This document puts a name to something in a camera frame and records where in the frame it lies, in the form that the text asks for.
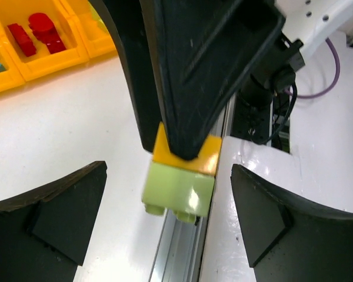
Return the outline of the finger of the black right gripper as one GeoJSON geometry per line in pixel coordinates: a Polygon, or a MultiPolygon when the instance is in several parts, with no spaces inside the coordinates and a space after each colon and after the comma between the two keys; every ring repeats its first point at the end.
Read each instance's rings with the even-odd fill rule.
{"type": "Polygon", "coordinates": [[[117,49],[142,147],[153,152],[161,121],[149,46],[138,0],[91,0],[117,49]]]}
{"type": "Polygon", "coordinates": [[[285,17],[274,1],[142,1],[141,8],[169,148],[192,160],[285,17]]]}

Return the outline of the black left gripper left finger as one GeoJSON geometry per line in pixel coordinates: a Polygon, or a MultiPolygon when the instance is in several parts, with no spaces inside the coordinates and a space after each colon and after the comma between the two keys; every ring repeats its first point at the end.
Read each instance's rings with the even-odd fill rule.
{"type": "Polygon", "coordinates": [[[0,281],[73,281],[83,265],[107,179],[96,161],[0,201],[0,281]]]}

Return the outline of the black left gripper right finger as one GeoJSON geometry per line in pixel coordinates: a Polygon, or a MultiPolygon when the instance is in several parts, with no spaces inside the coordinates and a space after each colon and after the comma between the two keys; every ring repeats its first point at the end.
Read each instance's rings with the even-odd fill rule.
{"type": "Polygon", "coordinates": [[[310,201],[240,164],[231,186],[257,281],[353,281],[353,213],[310,201]]]}

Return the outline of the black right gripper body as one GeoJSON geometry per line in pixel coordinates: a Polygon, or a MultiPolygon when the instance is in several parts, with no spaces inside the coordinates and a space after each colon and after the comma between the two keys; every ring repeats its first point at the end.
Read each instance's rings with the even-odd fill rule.
{"type": "Polygon", "coordinates": [[[239,101],[248,107],[268,107],[274,93],[291,86],[296,72],[305,66],[300,53],[303,45],[300,39],[292,42],[280,35],[238,92],[239,101]]]}

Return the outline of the red flower lego brick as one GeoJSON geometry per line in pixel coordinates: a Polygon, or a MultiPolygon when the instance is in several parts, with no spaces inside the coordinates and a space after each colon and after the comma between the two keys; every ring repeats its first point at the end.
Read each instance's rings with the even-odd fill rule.
{"type": "Polygon", "coordinates": [[[46,45],[50,54],[66,50],[53,21],[45,13],[34,13],[29,16],[29,27],[34,37],[46,45]]]}

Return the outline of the red rectangular lego brick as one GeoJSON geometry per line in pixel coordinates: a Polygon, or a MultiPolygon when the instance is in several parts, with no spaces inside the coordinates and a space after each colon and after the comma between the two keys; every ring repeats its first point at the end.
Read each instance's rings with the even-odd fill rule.
{"type": "Polygon", "coordinates": [[[36,47],[32,39],[29,37],[21,25],[13,23],[8,25],[7,28],[14,37],[14,40],[19,46],[20,50],[26,57],[36,55],[36,47]]]}

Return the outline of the lime blue orange lego stack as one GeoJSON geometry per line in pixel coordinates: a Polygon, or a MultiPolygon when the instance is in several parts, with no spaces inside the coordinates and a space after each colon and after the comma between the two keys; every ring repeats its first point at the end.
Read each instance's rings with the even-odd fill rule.
{"type": "Polygon", "coordinates": [[[208,135],[197,158],[180,159],[171,153],[164,125],[160,123],[141,198],[145,211],[163,216],[169,210],[179,221],[192,224],[198,217],[206,217],[221,145],[221,137],[208,135]]]}

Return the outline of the lime green lego brick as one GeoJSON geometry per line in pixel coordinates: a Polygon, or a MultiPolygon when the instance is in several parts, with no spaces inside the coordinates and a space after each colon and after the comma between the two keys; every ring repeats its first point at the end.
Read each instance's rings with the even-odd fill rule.
{"type": "Polygon", "coordinates": [[[95,8],[89,4],[89,9],[92,15],[92,19],[96,22],[96,24],[98,25],[98,27],[103,30],[106,33],[109,33],[103,20],[101,19],[101,17],[98,15],[97,11],[95,10],[95,8]]]}

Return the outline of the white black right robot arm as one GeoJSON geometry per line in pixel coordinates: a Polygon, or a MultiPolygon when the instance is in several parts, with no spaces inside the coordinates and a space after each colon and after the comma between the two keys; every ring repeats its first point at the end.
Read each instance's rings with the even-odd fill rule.
{"type": "Polygon", "coordinates": [[[164,124],[173,154],[198,156],[232,96],[250,128],[316,48],[353,17],[353,1],[92,1],[118,50],[141,142],[164,124]]]}

